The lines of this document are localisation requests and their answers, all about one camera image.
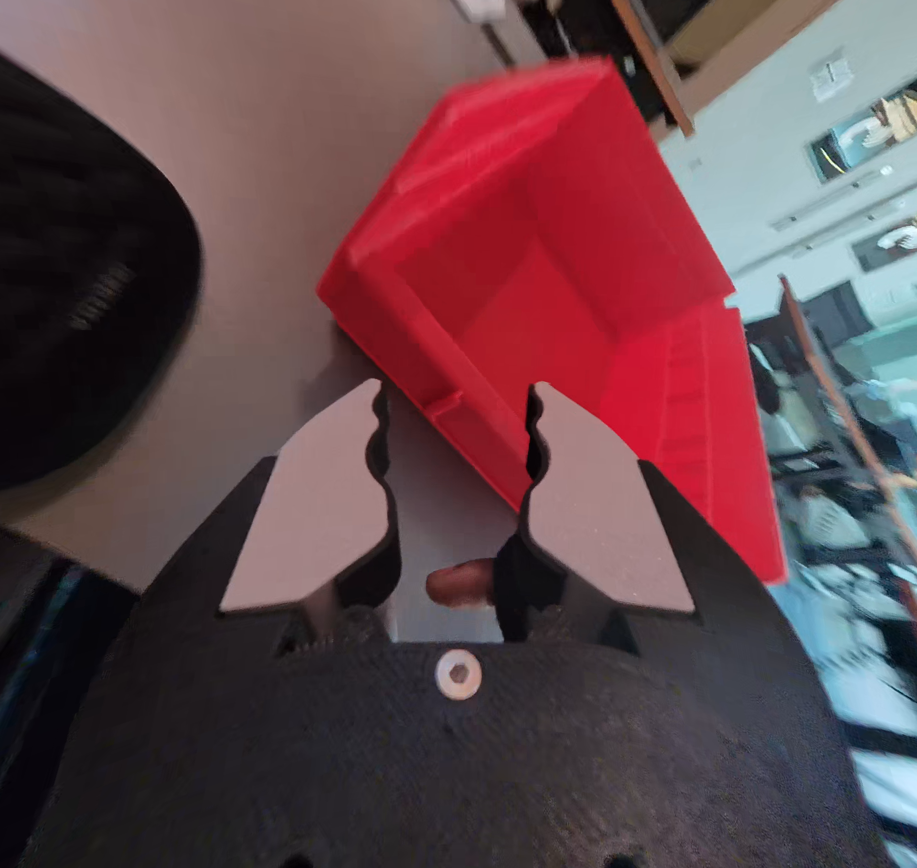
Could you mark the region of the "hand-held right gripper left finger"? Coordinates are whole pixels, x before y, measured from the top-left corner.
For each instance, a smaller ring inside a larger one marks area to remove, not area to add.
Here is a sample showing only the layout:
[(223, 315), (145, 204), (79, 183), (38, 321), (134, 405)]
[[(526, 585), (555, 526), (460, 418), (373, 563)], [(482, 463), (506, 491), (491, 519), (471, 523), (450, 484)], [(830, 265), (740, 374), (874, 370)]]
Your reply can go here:
[(333, 636), (367, 608), (398, 637), (395, 497), (386, 482), (384, 383), (368, 379), (296, 431), (275, 458), (218, 606), (222, 617), (293, 612), (310, 636)]

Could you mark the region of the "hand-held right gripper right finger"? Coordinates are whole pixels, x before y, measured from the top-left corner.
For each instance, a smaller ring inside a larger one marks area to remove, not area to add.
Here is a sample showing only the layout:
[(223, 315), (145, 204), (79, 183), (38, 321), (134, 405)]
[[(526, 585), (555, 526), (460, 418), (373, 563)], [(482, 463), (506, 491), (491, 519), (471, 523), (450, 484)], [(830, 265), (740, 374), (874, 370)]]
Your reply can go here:
[(686, 620), (696, 604), (637, 454), (546, 382), (526, 406), (531, 479), (519, 513), (525, 591), (577, 641), (625, 613)]

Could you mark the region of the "red plastic bin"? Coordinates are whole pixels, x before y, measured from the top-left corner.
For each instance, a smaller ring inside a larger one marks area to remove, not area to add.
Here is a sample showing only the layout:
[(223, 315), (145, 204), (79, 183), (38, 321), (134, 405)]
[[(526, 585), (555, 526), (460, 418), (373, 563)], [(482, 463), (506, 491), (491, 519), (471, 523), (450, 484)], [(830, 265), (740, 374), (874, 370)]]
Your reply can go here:
[(734, 291), (596, 58), (445, 94), (316, 287), (513, 510), (531, 482), (528, 390), (546, 382), (777, 585), (788, 566)]

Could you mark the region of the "person's right hand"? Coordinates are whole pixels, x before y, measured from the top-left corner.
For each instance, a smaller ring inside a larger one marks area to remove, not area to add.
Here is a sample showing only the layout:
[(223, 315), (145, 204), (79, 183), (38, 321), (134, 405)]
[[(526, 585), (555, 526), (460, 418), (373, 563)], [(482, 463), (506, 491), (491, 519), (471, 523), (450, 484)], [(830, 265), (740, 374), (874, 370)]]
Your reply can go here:
[(434, 604), (451, 610), (493, 607), (493, 569), (491, 558), (439, 569), (427, 577), (427, 596)]

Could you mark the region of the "row of wooden top desks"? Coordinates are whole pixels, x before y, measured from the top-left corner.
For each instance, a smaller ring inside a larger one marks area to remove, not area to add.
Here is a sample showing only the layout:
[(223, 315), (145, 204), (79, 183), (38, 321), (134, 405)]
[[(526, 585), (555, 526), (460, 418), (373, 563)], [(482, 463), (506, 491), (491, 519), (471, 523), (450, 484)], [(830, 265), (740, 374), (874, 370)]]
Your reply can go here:
[(915, 631), (915, 431), (863, 398), (889, 393), (838, 362), (821, 327), (780, 277), (776, 312), (746, 325), (753, 369), (780, 409), (763, 415), (789, 572), (865, 614), (865, 591), (902, 608)]

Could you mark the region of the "black honeycomb cushion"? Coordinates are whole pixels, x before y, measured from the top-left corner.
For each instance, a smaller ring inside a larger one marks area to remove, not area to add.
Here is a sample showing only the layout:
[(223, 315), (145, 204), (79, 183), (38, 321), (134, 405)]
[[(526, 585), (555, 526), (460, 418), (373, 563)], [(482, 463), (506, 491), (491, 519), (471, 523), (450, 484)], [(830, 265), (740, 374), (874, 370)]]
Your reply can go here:
[(201, 274), (195, 222), (166, 175), (2, 56), (2, 489), (79, 460), (135, 411)]

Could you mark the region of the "wooden top desk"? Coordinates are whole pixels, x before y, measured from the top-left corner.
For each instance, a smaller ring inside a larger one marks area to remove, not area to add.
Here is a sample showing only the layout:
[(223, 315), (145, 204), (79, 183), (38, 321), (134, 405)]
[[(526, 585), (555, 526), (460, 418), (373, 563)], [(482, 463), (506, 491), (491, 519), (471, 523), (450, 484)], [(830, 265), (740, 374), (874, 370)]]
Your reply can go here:
[(683, 98), (682, 79), (641, 0), (610, 0), (664, 104), (669, 125), (685, 138), (695, 134), (693, 117)]

